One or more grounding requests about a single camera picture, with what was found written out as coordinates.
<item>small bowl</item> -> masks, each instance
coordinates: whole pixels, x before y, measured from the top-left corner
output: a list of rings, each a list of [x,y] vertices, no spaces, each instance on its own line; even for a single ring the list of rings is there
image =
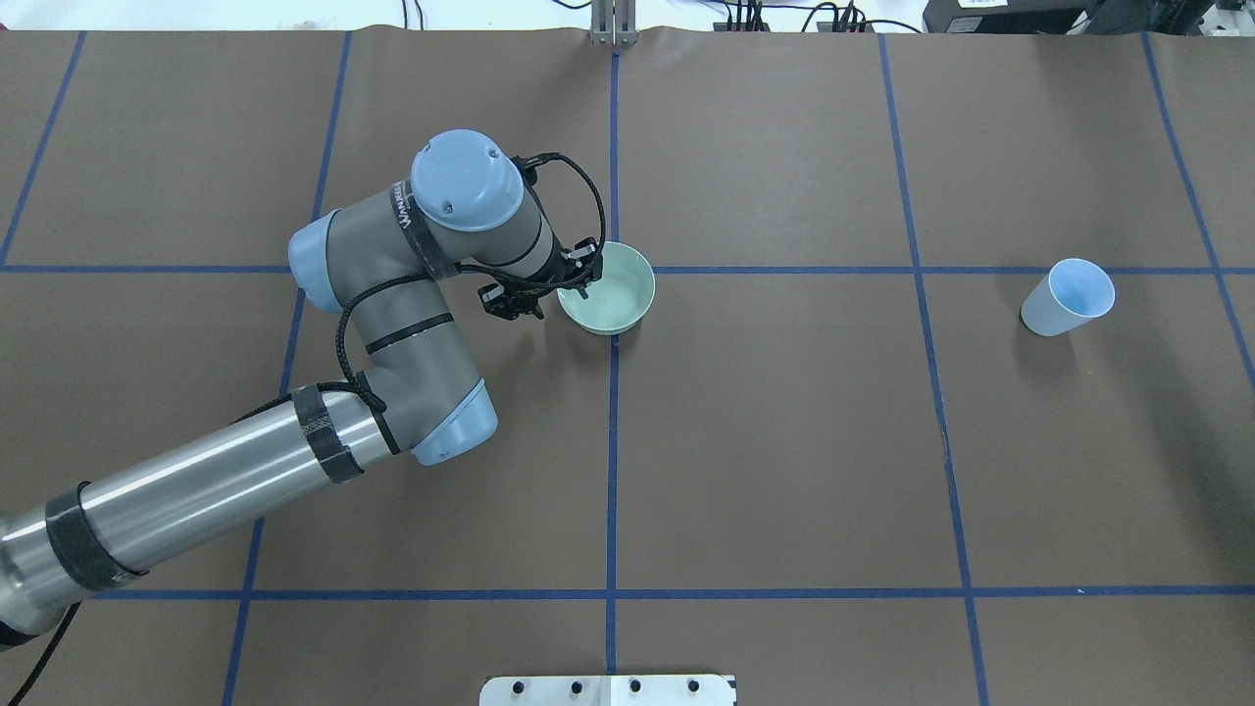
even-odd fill
[[[601,278],[587,286],[584,298],[574,288],[557,290],[557,301],[571,320],[597,335],[622,332],[654,302],[654,267],[622,242],[606,242],[601,251]]]

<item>black box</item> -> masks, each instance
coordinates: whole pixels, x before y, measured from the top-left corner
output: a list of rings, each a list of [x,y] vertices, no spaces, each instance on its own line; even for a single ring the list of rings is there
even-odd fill
[[[1067,34],[1084,9],[1084,0],[929,0],[924,26],[948,34]]]

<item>vertical blue line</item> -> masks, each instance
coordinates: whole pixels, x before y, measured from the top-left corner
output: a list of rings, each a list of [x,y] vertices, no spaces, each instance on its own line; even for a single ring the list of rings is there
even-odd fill
[[[1176,130],[1172,128],[1172,117],[1168,114],[1168,104],[1163,98],[1163,85],[1160,83],[1160,69],[1155,63],[1155,51],[1151,49],[1151,35],[1145,31],[1142,33],[1142,50],[1146,51],[1146,66],[1151,71],[1155,99],[1160,104],[1160,118],[1163,119],[1163,132],[1168,135],[1172,158],[1176,159],[1177,171],[1181,172],[1181,182],[1185,184],[1185,194],[1190,199],[1190,209],[1194,211],[1194,222],[1199,226],[1199,236],[1202,237],[1202,247],[1207,251],[1207,261],[1211,263],[1212,275],[1216,277],[1216,288],[1220,290],[1220,300],[1225,303],[1229,326],[1232,329],[1234,339],[1237,341],[1237,355],[1241,356],[1242,367],[1246,370],[1246,382],[1251,386],[1251,390],[1255,390],[1255,366],[1251,365],[1250,350],[1246,347],[1246,336],[1242,335],[1242,326],[1237,322],[1237,311],[1229,297],[1229,286],[1225,283],[1225,275],[1220,268],[1220,257],[1216,255],[1216,247],[1211,242],[1207,221],[1202,217],[1202,207],[1199,206],[1199,196],[1194,189],[1190,169],[1185,166],[1185,155],[1181,154],[1181,145],[1177,143]]]
[[[610,238],[619,242],[619,53],[610,55]],[[619,671],[619,336],[610,336],[610,414],[606,435],[606,673]]]
[[[335,94],[331,98],[331,114],[326,123],[326,138],[323,142],[323,163],[319,167],[318,186],[314,192],[314,208],[310,221],[316,221],[323,214],[323,191],[326,188],[326,172],[331,166],[331,147],[335,144],[335,125],[340,114],[340,97],[344,93],[344,76],[349,68],[349,46],[353,43],[353,33],[344,33],[344,44],[340,48],[340,68],[335,79]],[[287,329],[287,349],[284,351],[284,372],[279,379],[279,395],[287,395],[287,387],[292,380],[292,364],[296,360],[296,341],[300,339],[301,315],[305,310],[305,290],[296,290],[296,301],[292,305],[292,322]],[[248,543],[248,563],[243,576],[243,596],[240,598],[240,609],[236,613],[236,632],[231,641],[231,658],[227,662],[226,683],[222,687],[222,706],[231,706],[235,701],[236,681],[240,677],[240,661],[243,656],[243,638],[248,631],[248,608],[252,604],[254,583],[257,577],[257,558],[261,554],[261,538],[265,532],[266,518],[257,518],[252,525],[252,540]]]
[[[56,90],[56,99],[53,100],[53,109],[48,113],[48,122],[44,123],[44,133],[39,135],[39,145],[35,147],[35,155],[30,159],[30,168],[26,169],[26,181],[21,183],[21,192],[18,194],[18,204],[13,208],[13,217],[9,218],[9,229],[5,231],[4,243],[0,245],[0,266],[9,258],[9,248],[13,247],[13,238],[18,236],[18,223],[21,222],[21,211],[26,207],[26,198],[30,196],[30,187],[35,184],[35,174],[39,172],[39,163],[44,161],[44,149],[53,135],[53,127],[56,117],[61,112],[61,103],[65,102],[65,93],[70,89],[70,79],[74,78],[74,68],[83,54],[83,43],[87,41],[87,33],[80,31],[74,43],[74,51],[70,54],[70,63],[65,66],[65,75],[61,76],[61,87]]]
[[[950,522],[954,525],[954,544],[959,554],[959,578],[963,582],[964,607],[968,613],[968,638],[971,641],[971,663],[976,678],[976,696],[981,706],[989,706],[989,687],[985,680],[985,658],[980,647],[980,628],[976,623],[976,599],[971,591],[971,571],[968,563],[968,542],[963,532],[963,510],[959,507],[959,483],[954,475],[954,456],[950,453],[950,428],[945,419],[945,400],[941,398],[941,376],[937,372],[936,347],[932,342],[932,321],[929,316],[927,293],[924,290],[924,270],[920,261],[919,241],[915,236],[915,213],[911,208],[911,191],[906,181],[906,157],[902,153],[902,135],[897,124],[897,105],[894,100],[894,78],[889,68],[889,46],[885,35],[877,35],[880,65],[885,78],[885,102],[889,107],[889,124],[894,135],[894,158],[897,162],[897,186],[902,198],[902,217],[906,222],[906,240],[911,250],[911,267],[915,270],[915,298],[920,307],[920,325],[924,330],[924,350],[929,361],[932,384],[932,408],[941,431],[945,453],[945,477],[950,494]]]

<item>metal bracket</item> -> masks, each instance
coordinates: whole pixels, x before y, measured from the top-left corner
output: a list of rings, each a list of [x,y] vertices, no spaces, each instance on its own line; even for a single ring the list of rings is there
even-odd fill
[[[720,675],[497,677],[479,706],[735,706],[737,678]]]
[[[594,44],[636,44],[636,0],[592,0],[590,38]]]

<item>light blue plastic cup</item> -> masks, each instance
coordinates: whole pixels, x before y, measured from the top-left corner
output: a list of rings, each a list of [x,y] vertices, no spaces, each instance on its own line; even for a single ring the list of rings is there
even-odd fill
[[[654,302],[654,267],[644,255],[622,242],[606,242],[601,251],[601,278],[587,286],[584,298],[574,288],[557,290],[557,301],[571,320],[597,335],[622,332]]]
[[[1116,285],[1081,257],[1058,261],[1024,300],[1020,319],[1038,335],[1059,335],[1111,311]]]

